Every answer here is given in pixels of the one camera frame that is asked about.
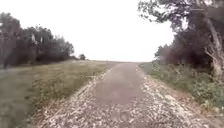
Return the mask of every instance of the dirt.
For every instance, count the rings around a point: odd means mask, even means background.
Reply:
[[[137,64],[119,64],[60,104],[38,128],[213,128]]]

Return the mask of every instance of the treeline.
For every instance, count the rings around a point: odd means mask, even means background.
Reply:
[[[155,56],[165,64],[206,69],[224,75],[224,2],[222,0],[156,0],[139,2],[140,16],[152,22],[171,22],[175,38]]]
[[[0,14],[0,66],[43,64],[76,59],[73,45],[43,27],[21,28],[10,13]]]

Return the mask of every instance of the vegetation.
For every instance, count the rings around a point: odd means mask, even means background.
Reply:
[[[152,76],[190,92],[201,104],[224,107],[224,1],[151,0],[138,4],[140,17],[171,22],[171,45],[141,67]]]
[[[86,60],[86,56],[85,56],[84,54],[80,54],[80,55],[79,55],[79,59],[80,59],[80,60]]]
[[[187,63],[211,69],[214,77],[224,73],[224,2],[220,0],[155,0],[140,2],[141,17],[171,22],[173,44],[160,47],[156,56],[165,63]]]
[[[143,63],[140,67],[174,89],[189,92],[205,109],[216,107],[219,112],[224,113],[223,83],[214,80],[212,76],[187,66],[163,65],[158,61]]]
[[[21,28],[10,13],[0,14],[0,66],[63,61],[74,53],[71,43],[40,26]]]
[[[0,127],[21,125],[50,101],[69,97],[110,66],[107,62],[68,61],[1,70]]]

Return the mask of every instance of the sky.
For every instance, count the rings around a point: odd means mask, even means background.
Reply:
[[[170,44],[169,23],[138,16],[139,0],[0,0],[22,27],[43,26],[73,44],[75,55],[93,60],[151,61]]]

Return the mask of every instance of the grassy verge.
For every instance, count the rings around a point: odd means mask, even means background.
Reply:
[[[196,101],[207,109],[224,112],[224,85],[214,81],[206,73],[199,73],[186,66],[161,65],[157,61],[142,63],[140,67],[156,79],[175,89],[192,94]]]
[[[49,101],[69,97],[92,76],[112,65],[109,62],[70,61],[0,70],[0,127],[22,127],[24,119]]]

